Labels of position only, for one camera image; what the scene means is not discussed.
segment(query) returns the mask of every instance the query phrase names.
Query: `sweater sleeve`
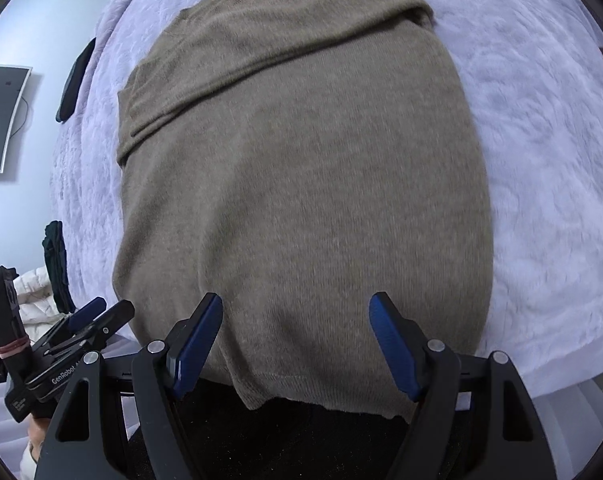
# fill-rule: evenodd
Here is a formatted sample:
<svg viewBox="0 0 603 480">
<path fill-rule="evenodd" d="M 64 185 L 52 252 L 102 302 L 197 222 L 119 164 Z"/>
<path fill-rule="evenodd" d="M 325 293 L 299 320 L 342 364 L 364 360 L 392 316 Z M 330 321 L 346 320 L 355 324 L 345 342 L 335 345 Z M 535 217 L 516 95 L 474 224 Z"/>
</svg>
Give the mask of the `sweater sleeve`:
<svg viewBox="0 0 603 480">
<path fill-rule="evenodd" d="M 32 458 L 32 444 L 30 442 L 28 442 L 28 446 L 24 449 L 20 469 L 21 480 L 34 480 L 34 474 L 37 472 L 37 463 Z"/>
</svg>

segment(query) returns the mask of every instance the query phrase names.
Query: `dark folded clothes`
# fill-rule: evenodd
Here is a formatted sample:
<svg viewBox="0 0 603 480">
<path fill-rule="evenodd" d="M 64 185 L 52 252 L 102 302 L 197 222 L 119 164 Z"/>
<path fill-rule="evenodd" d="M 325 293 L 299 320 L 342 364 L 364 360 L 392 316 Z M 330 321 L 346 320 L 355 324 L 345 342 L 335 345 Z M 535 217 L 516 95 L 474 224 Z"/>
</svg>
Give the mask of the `dark folded clothes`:
<svg viewBox="0 0 603 480">
<path fill-rule="evenodd" d="M 66 246 L 63 241 L 61 222 L 55 220 L 46 226 L 43 240 L 43 255 L 52 286 L 55 304 L 63 314 L 72 314 L 76 307 L 68 288 L 68 270 L 66 267 Z"/>
<path fill-rule="evenodd" d="M 65 123 L 72 114 L 75 113 L 76 99 L 79 96 L 81 82 L 84 80 L 86 68 L 88 68 L 88 63 L 94 52 L 95 45 L 96 38 L 92 38 L 90 43 L 88 43 L 86 48 L 76 58 L 75 64 L 72 66 L 72 70 L 70 70 L 66 86 L 63 89 L 59 110 L 57 111 L 57 123 Z"/>
</svg>

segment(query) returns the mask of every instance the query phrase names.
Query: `wall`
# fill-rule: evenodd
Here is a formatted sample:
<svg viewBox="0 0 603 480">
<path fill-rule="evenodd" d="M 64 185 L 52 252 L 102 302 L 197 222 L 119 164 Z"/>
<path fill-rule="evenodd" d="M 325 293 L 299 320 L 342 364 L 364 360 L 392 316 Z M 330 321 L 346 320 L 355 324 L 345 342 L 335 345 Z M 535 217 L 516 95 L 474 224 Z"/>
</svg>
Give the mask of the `wall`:
<svg viewBox="0 0 603 480">
<path fill-rule="evenodd" d="M 0 64 L 31 66 L 25 126 L 10 140 L 0 175 L 0 265 L 43 265 L 44 227 L 53 220 L 49 182 L 55 115 L 70 68 L 109 0 L 11 0 L 0 15 Z M 14 128 L 24 121 L 19 104 Z"/>
</svg>

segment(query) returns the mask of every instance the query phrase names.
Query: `white textured bedspread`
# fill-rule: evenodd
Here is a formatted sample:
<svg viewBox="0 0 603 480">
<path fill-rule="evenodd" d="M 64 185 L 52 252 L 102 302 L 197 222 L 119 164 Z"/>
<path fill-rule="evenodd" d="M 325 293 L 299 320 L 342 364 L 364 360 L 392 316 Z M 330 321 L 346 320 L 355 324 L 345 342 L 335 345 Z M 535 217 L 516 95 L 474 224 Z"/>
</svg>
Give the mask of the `white textured bedspread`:
<svg viewBox="0 0 603 480">
<path fill-rule="evenodd" d="M 116 301 L 117 92 L 177 12 L 199 1 L 112 0 L 97 25 L 52 178 L 75 303 Z M 427 1 L 488 168 L 495 276 L 478 354 L 508 352 L 534 397 L 584 381 L 603 371 L 599 32 L 578 0 Z"/>
</svg>

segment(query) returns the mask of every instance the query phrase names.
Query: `human hand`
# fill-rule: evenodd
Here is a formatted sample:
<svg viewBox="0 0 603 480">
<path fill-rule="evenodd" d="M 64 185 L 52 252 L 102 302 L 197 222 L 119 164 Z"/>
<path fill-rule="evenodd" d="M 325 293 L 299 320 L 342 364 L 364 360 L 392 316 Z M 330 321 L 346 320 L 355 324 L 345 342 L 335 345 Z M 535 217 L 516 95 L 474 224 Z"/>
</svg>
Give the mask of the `human hand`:
<svg viewBox="0 0 603 480">
<path fill-rule="evenodd" d="M 32 446 L 30 454 L 32 455 L 33 460 L 38 462 L 39 456 L 41 455 L 41 446 L 43 445 L 43 440 L 46 438 L 46 432 L 50 425 L 50 419 L 34 418 L 31 415 L 29 418 L 28 438 L 30 439 L 30 444 Z"/>
</svg>

